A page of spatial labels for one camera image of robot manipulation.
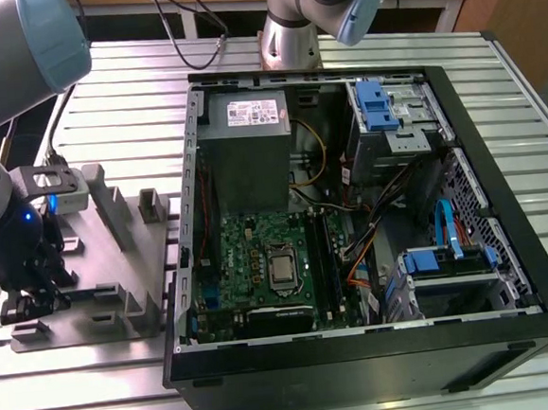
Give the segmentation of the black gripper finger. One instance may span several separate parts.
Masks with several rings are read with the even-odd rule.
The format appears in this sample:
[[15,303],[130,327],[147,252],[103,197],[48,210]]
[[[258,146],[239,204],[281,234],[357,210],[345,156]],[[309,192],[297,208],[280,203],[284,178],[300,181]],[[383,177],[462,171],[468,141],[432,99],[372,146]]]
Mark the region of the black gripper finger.
[[51,312],[61,312],[71,307],[71,299],[47,275],[36,275],[32,296]]
[[11,291],[0,312],[0,324],[3,326],[26,322],[33,318],[33,299],[28,294]]

